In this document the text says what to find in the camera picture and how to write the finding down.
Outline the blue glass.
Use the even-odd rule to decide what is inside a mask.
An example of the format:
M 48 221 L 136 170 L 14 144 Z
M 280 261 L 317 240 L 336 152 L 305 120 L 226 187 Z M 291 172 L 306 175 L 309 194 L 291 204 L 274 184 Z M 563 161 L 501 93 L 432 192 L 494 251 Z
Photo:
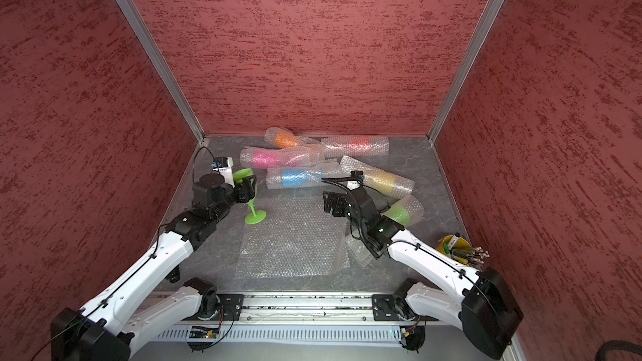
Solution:
M 320 187 L 323 178 L 344 176 L 337 162 L 314 166 L 279 167 L 267 169 L 266 184 L 270 190 Z

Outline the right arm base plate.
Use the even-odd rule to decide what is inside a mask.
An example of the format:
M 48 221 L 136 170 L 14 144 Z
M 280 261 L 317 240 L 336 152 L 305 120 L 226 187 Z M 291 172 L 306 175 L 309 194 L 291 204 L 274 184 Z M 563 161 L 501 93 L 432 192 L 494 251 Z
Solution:
M 375 294 L 371 299 L 375 321 L 416 321 L 416 314 L 411 310 L 407 302 L 399 296 Z

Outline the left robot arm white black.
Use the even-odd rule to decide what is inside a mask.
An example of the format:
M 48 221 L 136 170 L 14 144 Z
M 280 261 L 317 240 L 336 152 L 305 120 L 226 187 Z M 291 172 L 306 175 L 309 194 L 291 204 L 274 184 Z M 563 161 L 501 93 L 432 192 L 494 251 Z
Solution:
M 204 175 L 192 186 L 192 207 L 160 229 L 155 243 L 126 272 L 78 310 L 64 309 L 51 324 L 53 360 L 128 360 L 182 319 L 221 324 L 217 289 L 199 278 L 140 312 L 153 290 L 214 234 L 237 204 L 256 196 L 248 170 Z

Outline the clear bubble wrap sheet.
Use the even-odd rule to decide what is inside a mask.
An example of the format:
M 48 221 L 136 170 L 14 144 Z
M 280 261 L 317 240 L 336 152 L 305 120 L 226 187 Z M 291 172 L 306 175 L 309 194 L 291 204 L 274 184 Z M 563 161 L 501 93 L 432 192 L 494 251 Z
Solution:
M 326 276 L 349 267 L 346 220 L 326 213 L 321 196 L 268 198 L 260 207 L 267 217 L 244 226 L 237 277 Z

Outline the light green wine glass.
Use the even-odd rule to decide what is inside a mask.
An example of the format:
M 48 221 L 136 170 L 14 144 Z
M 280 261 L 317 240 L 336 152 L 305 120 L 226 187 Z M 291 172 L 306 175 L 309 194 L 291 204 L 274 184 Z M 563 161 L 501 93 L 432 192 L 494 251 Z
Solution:
M 233 174 L 233 179 L 236 184 L 237 182 L 241 182 L 242 180 L 244 180 L 245 177 L 251 175 L 255 175 L 252 169 L 242 169 Z M 267 212 L 256 209 L 255 199 L 249 203 L 246 203 L 250 209 L 249 214 L 245 217 L 245 223 L 247 225 L 259 224 L 260 222 L 263 222 L 267 217 Z

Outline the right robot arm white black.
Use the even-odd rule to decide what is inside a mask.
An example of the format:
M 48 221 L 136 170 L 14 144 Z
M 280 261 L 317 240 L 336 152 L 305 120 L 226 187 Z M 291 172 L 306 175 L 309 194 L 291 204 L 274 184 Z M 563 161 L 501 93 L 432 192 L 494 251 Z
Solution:
M 419 317 L 431 317 L 461 329 L 483 354 L 499 360 L 512 344 L 523 311 L 496 270 L 480 271 L 429 247 L 404 225 L 382 214 L 363 187 L 324 192 L 324 211 L 344 217 L 369 255 L 387 256 L 433 283 L 414 282 L 401 291 L 401 302 Z

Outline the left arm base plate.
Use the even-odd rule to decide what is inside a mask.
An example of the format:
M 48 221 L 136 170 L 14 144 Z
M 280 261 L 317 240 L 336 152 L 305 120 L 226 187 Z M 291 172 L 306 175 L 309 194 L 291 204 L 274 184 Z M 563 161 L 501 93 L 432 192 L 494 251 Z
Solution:
M 203 297 L 197 312 L 185 321 L 237 321 L 240 319 L 245 296 L 242 294 L 209 294 Z

